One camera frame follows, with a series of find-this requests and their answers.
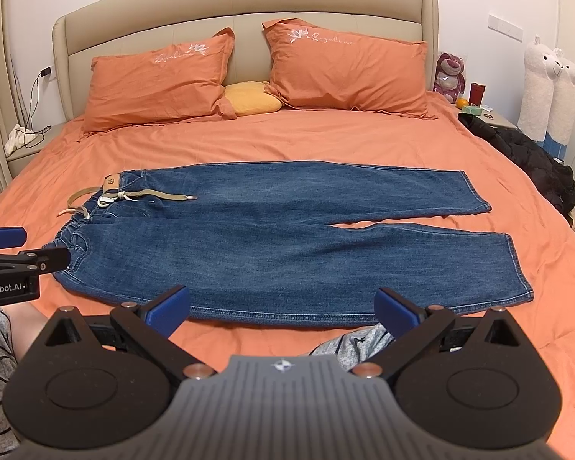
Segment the orange pillow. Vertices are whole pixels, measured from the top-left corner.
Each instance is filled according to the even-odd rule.
[[[426,97],[426,42],[337,32],[300,19],[262,27],[273,59],[267,91],[284,104],[436,117]]]
[[[236,119],[224,96],[234,33],[137,55],[95,57],[84,133],[211,116]]]

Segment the flower embroidery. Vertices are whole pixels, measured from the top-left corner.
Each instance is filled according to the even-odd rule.
[[[318,41],[320,43],[343,43],[343,44],[355,44],[353,41],[343,41],[338,36],[333,36],[332,38],[322,38],[319,36],[319,33],[313,33],[311,36],[308,36],[309,30],[307,27],[305,29],[294,29],[291,33],[287,33],[287,35],[292,38],[290,39],[290,43],[295,42],[297,39],[306,38],[312,39],[313,41]]]
[[[198,52],[199,54],[204,55],[205,51],[208,49],[209,49],[209,47],[207,47],[207,45],[205,45],[204,43],[203,44],[191,44],[189,46],[189,51],[187,53]]]
[[[296,29],[294,29],[291,33],[287,33],[288,36],[290,36],[290,43],[295,42],[297,39],[304,37],[305,35],[308,35],[309,30],[305,27],[305,29],[299,29],[298,31]]]

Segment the leather label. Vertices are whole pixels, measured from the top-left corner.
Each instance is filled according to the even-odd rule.
[[[102,185],[102,193],[106,194],[109,190],[119,190],[120,189],[120,176],[109,175],[104,179],[104,185]]]

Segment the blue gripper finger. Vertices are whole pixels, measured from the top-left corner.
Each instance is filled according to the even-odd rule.
[[[20,226],[0,228],[0,249],[21,247],[27,239],[28,234]]]
[[[189,315],[187,287],[177,286],[141,307],[141,319],[164,337],[177,330]]]
[[[375,316],[394,337],[399,338],[426,319],[426,311],[393,290],[382,287],[373,301]]]

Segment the yellow cushion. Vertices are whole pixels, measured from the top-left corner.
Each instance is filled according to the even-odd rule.
[[[230,101],[237,116],[251,116],[276,112],[281,101],[264,92],[264,83],[244,81],[225,87],[225,97]]]

